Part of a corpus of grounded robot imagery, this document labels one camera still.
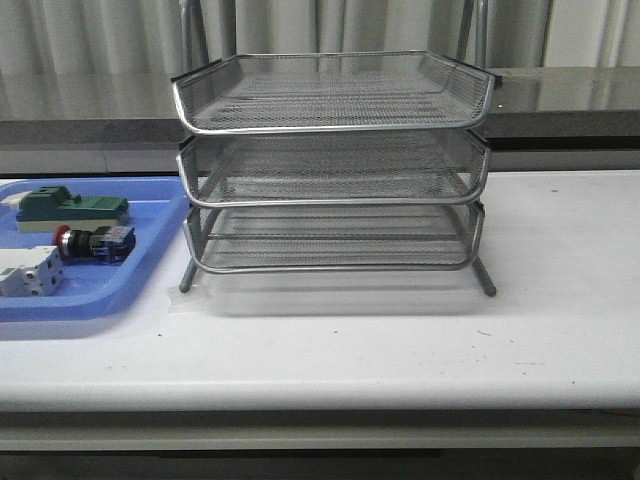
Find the blue plastic tray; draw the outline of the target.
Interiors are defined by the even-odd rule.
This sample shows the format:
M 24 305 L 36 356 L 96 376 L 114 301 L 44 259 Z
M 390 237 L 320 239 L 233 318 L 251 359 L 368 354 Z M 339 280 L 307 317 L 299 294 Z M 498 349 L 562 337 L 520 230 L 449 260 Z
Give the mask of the blue plastic tray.
M 3 297 L 3 322 L 87 320 L 130 305 L 149 280 L 186 216 L 189 202 L 177 177 L 43 178 L 7 183 L 1 198 L 42 186 L 64 186 L 82 196 L 128 200 L 136 246 L 121 264 L 70 262 L 51 296 Z

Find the red emergency stop button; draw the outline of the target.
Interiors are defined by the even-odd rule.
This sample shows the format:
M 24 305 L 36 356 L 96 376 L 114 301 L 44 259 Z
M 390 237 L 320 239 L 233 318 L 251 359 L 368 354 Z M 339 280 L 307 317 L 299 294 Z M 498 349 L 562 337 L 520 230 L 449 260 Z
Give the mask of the red emergency stop button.
M 135 249 L 136 233 L 134 227 L 121 225 L 99 226 L 93 231 L 61 225 L 52 242 L 64 258 L 116 264 L 125 261 Z

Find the silver mesh tray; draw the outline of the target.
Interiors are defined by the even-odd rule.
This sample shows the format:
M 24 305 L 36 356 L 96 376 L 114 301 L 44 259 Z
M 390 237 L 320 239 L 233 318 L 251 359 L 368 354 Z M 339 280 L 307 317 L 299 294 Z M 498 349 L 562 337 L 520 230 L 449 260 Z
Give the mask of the silver mesh tray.
M 203 208 L 458 205 L 484 190 L 491 150 L 471 131 L 196 137 L 176 158 Z
M 206 136 L 469 128 L 496 82 L 419 50 L 237 54 L 171 80 L 180 121 Z
M 193 208 L 184 233 L 214 274 L 459 270 L 476 260 L 485 218 L 466 205 Z

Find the white component behind terminal block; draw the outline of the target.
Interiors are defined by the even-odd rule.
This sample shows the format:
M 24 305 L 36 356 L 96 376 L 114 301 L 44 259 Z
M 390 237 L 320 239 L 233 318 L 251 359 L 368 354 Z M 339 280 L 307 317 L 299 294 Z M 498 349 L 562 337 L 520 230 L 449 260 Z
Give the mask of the white component behind terminal block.
M 29 194 L 30 191 L 22 191 L 3 198 L 0 202 L 0 214 L 16 214 L 17 212 L 19 212 L 21 210 L 20 204 L 22 200 Z

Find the white circuit breaker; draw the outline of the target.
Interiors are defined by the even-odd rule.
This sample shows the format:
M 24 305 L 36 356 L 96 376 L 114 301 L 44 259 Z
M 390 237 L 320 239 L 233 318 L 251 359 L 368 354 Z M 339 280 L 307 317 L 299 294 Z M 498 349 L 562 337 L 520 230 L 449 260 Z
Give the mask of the white circuit breaker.
M 60 287 L 64 276 L 56 246 L 1 250 L 2 297 L 50 296 Z

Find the green terminal block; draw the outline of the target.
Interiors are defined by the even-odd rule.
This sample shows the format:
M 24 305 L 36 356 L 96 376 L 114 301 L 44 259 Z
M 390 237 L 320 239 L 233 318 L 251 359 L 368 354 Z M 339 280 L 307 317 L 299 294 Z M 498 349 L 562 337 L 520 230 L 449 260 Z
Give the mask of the green terminal block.
M 16 214 L 21 232 L 53 232 L 62 225 L 93 230 L 125 225 L 129 219 L 126 198 L 74 195 L 65 186 L 45 186 L 31 191 L 19 201 Z

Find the silver metal rack frame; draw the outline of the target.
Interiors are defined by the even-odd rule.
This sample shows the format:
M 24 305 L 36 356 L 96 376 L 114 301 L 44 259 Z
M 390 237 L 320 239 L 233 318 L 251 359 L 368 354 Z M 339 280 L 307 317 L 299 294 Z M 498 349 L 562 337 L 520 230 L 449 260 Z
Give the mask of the silver metal rack frame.
M 193 67 L 193 38 L 196 38 L 196 43 L 200 48 L 200 61 L 205 62 L 209 59 L 202 6 L 200 1 L 180 1 L 179 6 L 182 67 L 184 70 L 191 70 Z M 481 67 L 485 66 L 486 61 L 487 12 L 487 1 L 481 1 L 478 6 L 476 6 L 475 1 L 463 2 L 456 50 L 456 57 L 458 59 L 463 59 L 466 56 L 472 18 L 473 14 L 476 14 L 476 42 L 478 43 L 478 47 L 476 48 L 475 61 Z M 484 293 L 489 297 L 494 297 L 497 294 L 497 288 L 481 259 L 477 257 L 471 263 L 471 267 Z M 197 271 L 198 265 L 194 259 L 191 258 L 179 283 L 179 291 L 181 293 L 187 293 L 191 290 Z

